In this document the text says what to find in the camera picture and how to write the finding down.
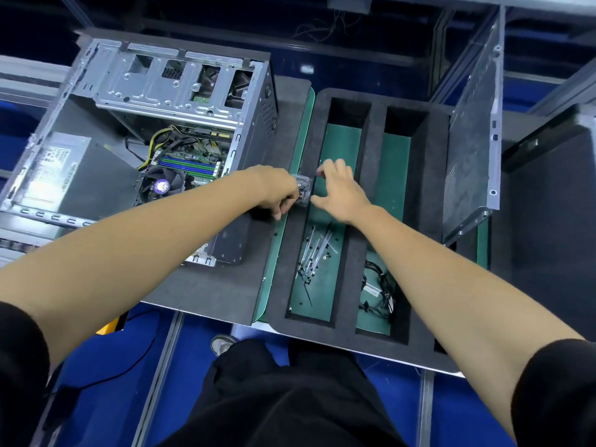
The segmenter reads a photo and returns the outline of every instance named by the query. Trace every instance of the gray sneaker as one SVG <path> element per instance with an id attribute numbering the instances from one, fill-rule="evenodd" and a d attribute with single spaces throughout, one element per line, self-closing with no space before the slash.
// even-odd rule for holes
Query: gray sneaker
<path id="1" fill-rule="evenodd" d="M 220 357 L 222 354 L 226 353 L 226 351 L 228 351 L 229 348 L 237 341 L 238 339 L 233 336 L 218 334 L 211 339 L 211 351 L 215 354 L 215 356 Z"/>

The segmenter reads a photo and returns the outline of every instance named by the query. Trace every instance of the blue ram slot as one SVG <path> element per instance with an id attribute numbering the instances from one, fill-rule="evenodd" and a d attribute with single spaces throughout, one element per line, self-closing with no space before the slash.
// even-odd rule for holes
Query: blue ram slot
<path id="1" fill-rule="evenodd" d="M 167 158 L 168 160 L 172 160 L 175 161 L 177 163 L 180 163 L 181 165 L 187 164 L 187 165 L 200 165 L 200 166 L 205 166 L 205 167 L 210 167 L 215 169 L 215 165 L 212 165 L 210 163 L 203 163 L 200 161 L 188 161 L 188 160 L 183 160 L 182 158 L 177 158 L 177 157 L 164 157 Z"/>
<path id="2" fill-rule="evenodd" d="M 211 171 L 205 171 L 204 169 L 191 168 L 189 166 L 182 166 L 182 165 L 173 165 L 172 163 L 163 163 L 162 161 L 158 162 L 158 164 L 160 166 L 163 166 L 166 168 L 173 168 L 173 169 L 179 169 L 181 171 L 195 172 L 197 174 L 204 174 L 206 176 L 213 177 L 213 173 Z"/>

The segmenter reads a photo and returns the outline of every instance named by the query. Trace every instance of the yellow cable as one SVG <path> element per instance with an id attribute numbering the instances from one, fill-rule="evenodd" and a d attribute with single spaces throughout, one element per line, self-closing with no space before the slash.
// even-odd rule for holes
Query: yellow cable
<path id="1" fill-rule="evenodd" d="M 153 150 L 153 142 L 155 141 L 155 139 L 162 133 L 166 133 L 166 132 L 171 132 L 172 128 L 168 127 L 167 129 L 161 129 L 158 130 L 157 132 L 155 132 L 155 134 L 153 134 L 153 136 L 151 137 L 151 141 L 149 142 L 149 155 L 147 155 L 147 159 L 145 160 L 145 163 L 143 163 L 142 165 L 140 165 L 137 168 L 137 171 L 142 171 L 144 170 L 149 163 L 151 163 L 151 159 L 153 158 L 153 153 L 155 153 L 155 151 Z M 161 144 L 159 144 L 155 150 L 159 149 L 161 146 L 163 146 L 163 142 Z"/>

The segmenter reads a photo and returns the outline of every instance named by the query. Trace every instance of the small plastic case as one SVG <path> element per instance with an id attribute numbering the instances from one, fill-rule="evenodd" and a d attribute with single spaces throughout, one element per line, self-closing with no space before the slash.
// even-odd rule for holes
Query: small plastic case
<path id="1" fill-rule="evenodd" d="M 296 205 L 306 207 L 310 201 L 310 192 L 312 191 L 312 179 L 308 177 L 299 176 L 298 174 L 292 174 L 296 182 L 298 182 L 298 191 L 300 195 L 298 200 L 295 202 Z"/>

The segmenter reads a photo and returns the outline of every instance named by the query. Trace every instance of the leg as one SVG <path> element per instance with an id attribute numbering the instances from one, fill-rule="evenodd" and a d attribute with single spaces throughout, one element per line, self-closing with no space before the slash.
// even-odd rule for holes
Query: leg
<path id="1" fill-rule="evenodd" d="M 291 366 L 335 378 L 343 387 L 359 394 L 387 420 L 390 420 L 377 390 L 352 353 L 292 338 L 288 344 L 288 358 Z"/>
<path id="2" fill-rule="evenodd" d="M 270 373 L 278 367 L 262 341 L 249 338 L 235 343 L 211 364 L 189 419 L 219 401 L 244 380 Z"/>

